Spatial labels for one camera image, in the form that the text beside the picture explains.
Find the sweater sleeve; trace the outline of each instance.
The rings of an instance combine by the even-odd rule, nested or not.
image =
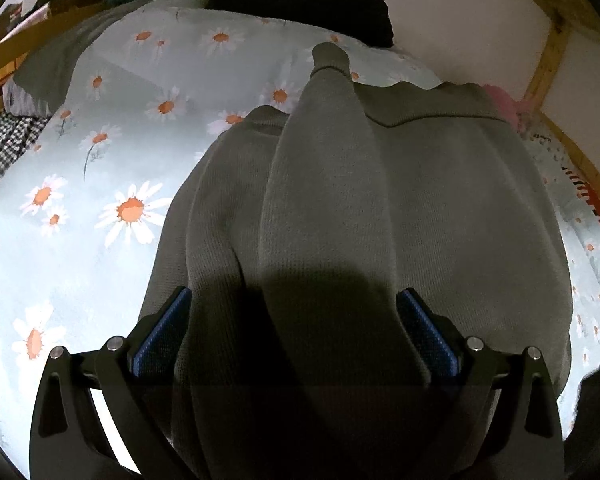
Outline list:
[[[600,478],[600,370],[582,381],[578,415],[564,451],[567,478]]]

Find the white petal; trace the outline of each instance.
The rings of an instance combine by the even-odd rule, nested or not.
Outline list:
[[[147,180],[144,184],[142,184],[142,186],[140,186],[140,189],[136,193],[136,198],[138,200],[144,200],[146,198],[145,194],[148,189],[149,189],[149,181]]]
[[[151,211],[151,209],[158,209],[159,207],[165,207],[171,205],[173,198],[159,198],[158,200],[154,200],[153,202],[149,202],[146,206],[144,206],[145,211]]]
[[[26,340],[27,337],[29,337],[32,329],[31,326],[27,325],[21,319],[16,319],[16,321],[13,322],[13,328],[23,340]]]
[[[120,221],[112,227],[109,233],[107,233],[106,238],[104,238],[104,246],[106,248],[109,247],[116,240],[116,238],[118,238],[118,235],[120,234],[120,231],[122,230],[124,225],[125,223]]]
[[[159,225],[160,227],[164,225],[164,216],[159,215],[158,213],[145,212],[142,215],[142,218],[147,222],[150,222],[154,225]]]
[[[18,352],[20,354],[27,353],[27,342],[26,341],[16,341],[11,345],[11,350],[14,352]]]
[[[155,186],[151,186],[148,191],[146,192],[144,199],[146,200],[147,198],[149,198],[151,195],[156,194],[158,191],[160,191],[160,188],[162,188],[162,184],[156,184]]]
[[[56,343],[64,337],[64,334],[66,334],[66,328],[64,326],[49,328],[42,333],[42,345],[56,346]]]
[[[131,224],[131,228],[134,230],[136,234],[136,238],[141,244],[150,244],[154,240],[154,234],[151,232],[151,229],[147,227],[146,224],[140,222],[133,222]]]
[[[93,228],[100,229],[101,227],[107,226],[109,224],[113,224],[113,222],[115,222],[117,220],[118,220],[118,215],[112,215],[111,213],[107,212],[106,218],[102,222],[98,222]]]

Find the floral bedding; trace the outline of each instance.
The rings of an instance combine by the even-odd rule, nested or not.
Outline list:
[[[80,56],[64,105],[0,180],[0,445],[27,477],[49,351],[96,349],[135,326],[164,215],[221,132],[262,104],[293,110],[324,41],[347,51],[358,82],[440,83],[405,54],[199,6],[154,0],[107,28]]]

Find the wooden bed frame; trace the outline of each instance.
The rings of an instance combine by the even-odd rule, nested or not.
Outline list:
[[[600,17],[588,0],[533,1],[552,19],[544,51],[525,93],[525,99],[531,101],[534,111],[541,113],[540,108],[560,66],[571,30],[575,29],[600,44]],[[106,9],[106,4],[93,3],[93,0],[67,0],[58,8],[60,12],[50,13],[46,20],[0,43],[0,88],[31,50]],[[0,111],[3,108],[0,94]],[[553,121],[542,113],[541,117],[563,143],[581,176],[600,196],[600,173],[596,167]]]

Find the orange flower center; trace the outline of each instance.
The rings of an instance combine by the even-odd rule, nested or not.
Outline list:
[[[218,43],[222,43],[223,41],[227,41],[228,39],[229,39],[229,35],[225,34],[224,32],[218,32],[214,36],[214,41],[217,41]]]
[[[173,101],[165,101],[158,105],[158,111],[161,114],[168,114],[169,112],[171,112],[171,110],[173,110],[174,107],[175,104],[173,103]]]
[[[36,193],[35,197],[33,197],[33,205],[43,205],[46,200],[51,196],[51,188],[49,186],[43,187],[39,192]]]
[[[94,136],[93,139],[91,139],[91,142],[93,142],[94,144],[97,144],[97,143],[102,142],[103,140],[107,140],[107,139],[109,139],[109,134],[106,134],[105,132],[100,132],[99,134]]]
[[[273,100],[278,104],[281,104],[286,101],[287,95],[286,92],[282,89],[273,91]]]
[[[42,334],[35,328],[31,330],[29,337],[27,337],[27,355],[29,359],[33,361],[40,355],[42,351]]]
[[[123,222],[131,224],[137,222],[144,212],[144,203],[138,200],[135,196],[123,202],[117,209],[118,218]]]
[[[241,123],[242,119],[243,118],[240,117],[240,115],[231,114],[231,115],[228,115],[225,120],[226,120],[227,124],[237,124],[237,123]]]

